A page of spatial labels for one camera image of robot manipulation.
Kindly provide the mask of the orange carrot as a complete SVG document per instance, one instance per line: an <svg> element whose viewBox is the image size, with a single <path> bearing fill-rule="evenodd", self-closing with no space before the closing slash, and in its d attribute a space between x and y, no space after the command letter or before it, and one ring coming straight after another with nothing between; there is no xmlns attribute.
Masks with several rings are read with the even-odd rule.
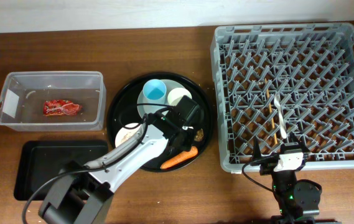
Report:
<svg viewBox="0 0 354 224"><path fill-rule="evenodd" d="M182 151L178 155L166 160L162 165L161 165L161 170L165 170L168 168L171 168L173 166L176 166L184 161L187 161L193 157L195 157L198 154L198 149L196 146L192 146L189 151Z"/></svg>

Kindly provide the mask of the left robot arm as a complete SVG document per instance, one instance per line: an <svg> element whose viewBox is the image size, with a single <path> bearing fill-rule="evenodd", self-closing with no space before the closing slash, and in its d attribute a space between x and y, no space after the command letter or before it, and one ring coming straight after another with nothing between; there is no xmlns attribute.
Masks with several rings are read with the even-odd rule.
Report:
<svg viewBox="0 0 354 224"><path fill-rule="evenodd" d="M188 151L202 120L171 111L147 115L116 149L83 166L71 162L50 179L39 216L47 223L104 223L118 187L168 145Z"/></svg>

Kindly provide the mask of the blue cup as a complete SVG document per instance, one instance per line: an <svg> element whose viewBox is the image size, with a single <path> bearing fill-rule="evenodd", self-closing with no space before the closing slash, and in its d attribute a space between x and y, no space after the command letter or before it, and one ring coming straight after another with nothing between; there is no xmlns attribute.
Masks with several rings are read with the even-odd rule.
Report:
<svg viewBox="0 0 354 224"><path fill-rule="evenodd" d="M144 84L142 93L145 103L164 104L167 87L163 81L152 79Z"/></svg>

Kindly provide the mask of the pink bowl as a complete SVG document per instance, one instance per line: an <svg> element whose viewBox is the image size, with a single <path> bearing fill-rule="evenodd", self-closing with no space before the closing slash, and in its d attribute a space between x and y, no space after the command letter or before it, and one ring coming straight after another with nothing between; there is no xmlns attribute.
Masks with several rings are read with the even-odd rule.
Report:
<svg viewBox="0 0 354 224"><path fill-rule="evenodd" d="M127 141L133 136L141 127L139 123L129 123L125 127L122 127L116 134L114 145L118 147L123 142Z"/></svg>

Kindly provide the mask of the white cup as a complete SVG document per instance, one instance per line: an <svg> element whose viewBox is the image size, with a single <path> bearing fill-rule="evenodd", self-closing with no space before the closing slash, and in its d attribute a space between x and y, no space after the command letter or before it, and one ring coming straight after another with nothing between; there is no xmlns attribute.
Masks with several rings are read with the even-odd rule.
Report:
<svg viewBox="0 0 354 224"><path fill-rule="evenodd" d="M185 88L174 88L167 95L168 105L175 106L184 97L192 98L191 93Z"/></svg>

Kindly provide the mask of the rice and peanut scraps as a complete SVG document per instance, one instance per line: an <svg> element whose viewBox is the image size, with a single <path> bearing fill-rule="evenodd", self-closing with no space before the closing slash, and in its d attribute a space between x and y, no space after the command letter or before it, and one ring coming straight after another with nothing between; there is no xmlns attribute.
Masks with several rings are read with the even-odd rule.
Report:
<svg viewBox="0 0 354 224"><path fill-rule="evenodd" d="M129 138L131 138L133 135L135 135L136 131L133 131L132 129L127 129L121 134L121 139L120 142L123 143L127 141Z"/></svg>

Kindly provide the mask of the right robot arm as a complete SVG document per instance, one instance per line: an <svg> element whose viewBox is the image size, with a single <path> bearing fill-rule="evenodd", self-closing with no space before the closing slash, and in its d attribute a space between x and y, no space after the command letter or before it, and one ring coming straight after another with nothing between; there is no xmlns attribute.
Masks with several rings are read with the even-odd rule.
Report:
<svg viewBox="0 0 354 224"><path fill-rule="evenodd" d="M271 223L315 223L320 213L322 187L311 180L298 180L296 172L304 168L310 150L293 133L289 142L281 145L278 153L262 156L258 138L254 139L252 162L259 166L261 175L272 177L271 192L280 214L271 217Z"/></svg>

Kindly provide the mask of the brown food scrap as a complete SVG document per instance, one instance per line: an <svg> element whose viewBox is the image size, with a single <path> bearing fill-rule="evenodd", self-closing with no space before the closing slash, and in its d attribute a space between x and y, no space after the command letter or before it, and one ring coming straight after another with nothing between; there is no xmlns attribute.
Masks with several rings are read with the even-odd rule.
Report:
<svg viewBox="0 0 354 224"><path fill-rule="evenodd" d="M199 129L196 132L196 135L194 137L194 141L195 142L201 142L201 141L203 141L203 139L204 139L204 130L203 129Z"/></svg>

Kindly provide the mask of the red snack wrapper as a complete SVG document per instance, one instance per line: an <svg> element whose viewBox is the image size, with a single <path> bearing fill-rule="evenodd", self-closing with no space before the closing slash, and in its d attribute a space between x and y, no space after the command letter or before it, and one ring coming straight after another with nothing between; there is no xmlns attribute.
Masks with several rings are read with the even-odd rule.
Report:
<svg viewBox="0 0 354 224"><path fill-rule="evenodd" d="M44 102L44 116L75 115L82 110L82 105L74 104L70 100L49 100Z"/></svg>

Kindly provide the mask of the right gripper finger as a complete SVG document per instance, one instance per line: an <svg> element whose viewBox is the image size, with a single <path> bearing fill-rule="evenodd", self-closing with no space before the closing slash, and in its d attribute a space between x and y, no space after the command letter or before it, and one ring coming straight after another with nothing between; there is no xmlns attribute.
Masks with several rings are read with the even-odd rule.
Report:
<svg viewBox="0 0 354 224"><path fill-rule="evenodd" d="M309 153L308 147L299 139L296 137L296 135L291 132L289 133L289 137L292 140L292 142L296 143L296 146L303 152L303 153Z"/></svg>
<svg viewBox="0 0 354 224"><path fill-rule="evenodd" d="M253 147L252 160L259 160L261 158L262 158L262 155L261 155L261 150L259 148L259 141L258 141L258 138L255 136L254 137L254 147Z"/></svg>

